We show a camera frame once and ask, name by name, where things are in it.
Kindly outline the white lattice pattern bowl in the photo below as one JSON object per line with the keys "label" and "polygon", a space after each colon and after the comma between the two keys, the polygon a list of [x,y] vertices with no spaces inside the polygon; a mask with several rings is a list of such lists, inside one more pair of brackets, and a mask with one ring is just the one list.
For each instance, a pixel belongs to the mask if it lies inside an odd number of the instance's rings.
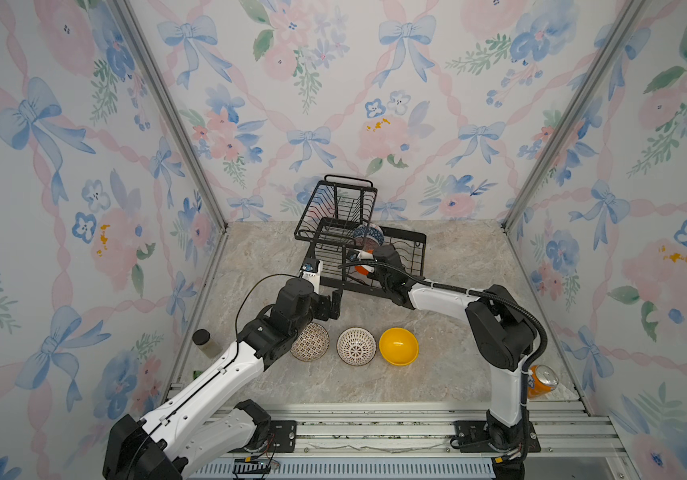
{"label": "white lattice pattern bowl", "polygon": [[339,358],[349,366],[365,366],[375,358],[377,342],[365,328],[353,327],[343,331],[336,342]]}

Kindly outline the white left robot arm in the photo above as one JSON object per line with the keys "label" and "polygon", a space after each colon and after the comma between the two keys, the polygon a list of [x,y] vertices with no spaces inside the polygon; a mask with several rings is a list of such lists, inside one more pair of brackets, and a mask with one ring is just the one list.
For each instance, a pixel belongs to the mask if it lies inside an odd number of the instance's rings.
{"label": "white left robot arm", "polygon": [[211,417],[239,389],[287,354],[314,320],[336,319],[342,292],[321,295],[314,283],[290,276],[273,304],[236,334],[199,378],[139,420],[127,415],[109,432],[106,479],[186,479],[213,459],[268,442],[270,415],[252,400]]}

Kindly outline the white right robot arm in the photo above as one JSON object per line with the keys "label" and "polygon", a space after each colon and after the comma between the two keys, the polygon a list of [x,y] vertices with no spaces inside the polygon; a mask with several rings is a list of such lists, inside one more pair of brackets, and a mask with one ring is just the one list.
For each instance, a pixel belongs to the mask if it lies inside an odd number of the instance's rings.
{"label": "white right robot arm", "polygon": [[527,457],[531,442],[527,381],[531,365],[547,348],[539,320],[503,286],[465,289],[407,273],[391,245],[375,249],[367,265],[373,270],[369,276],[394,304],[469,322],[477,350],[491,366],[485,438],[492,450],[508,458]]}

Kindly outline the pink striped bowl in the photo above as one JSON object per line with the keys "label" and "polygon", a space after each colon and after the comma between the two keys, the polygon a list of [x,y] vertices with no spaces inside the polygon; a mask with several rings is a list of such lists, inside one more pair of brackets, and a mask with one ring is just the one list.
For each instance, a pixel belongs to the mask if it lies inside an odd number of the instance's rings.
{"label": "pink striped bowl", "polygon": [[365,238],[361,240],[361,245],[359,245],[359,249],[371,253],[373,252],[373,250],[379,248],[379,246],[381,245],[383,245],[381,242],[378,242],[373,238]]}

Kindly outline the brown dotted pattern bowl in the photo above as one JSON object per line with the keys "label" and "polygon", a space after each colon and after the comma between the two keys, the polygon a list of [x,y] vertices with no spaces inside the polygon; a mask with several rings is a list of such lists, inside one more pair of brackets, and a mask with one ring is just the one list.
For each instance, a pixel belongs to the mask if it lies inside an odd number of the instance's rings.
{"label": "brown dotted pattern bowl", "polygon": [[292,356],[302,362],[313,362],[325,356],[330,345],[327,330],[317,323],[311,323],[303,329],[291,346]]}

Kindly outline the blue triangle pattern bowl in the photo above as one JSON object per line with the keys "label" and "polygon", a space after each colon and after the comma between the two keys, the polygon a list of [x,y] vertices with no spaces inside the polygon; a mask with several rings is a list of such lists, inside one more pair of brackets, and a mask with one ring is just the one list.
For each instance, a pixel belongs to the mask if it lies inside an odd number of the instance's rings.
{"label": "blue triangle pattern bowl", "polygon": [[377,225],[361,224],[359,227],[355,228],[355,231],[353,231],[353,242],[355,242],[355,247],[357,249],[359,249],[359,245],[361,245],[361,240],[365,238],[373,238],[385,244],[385,234]]}

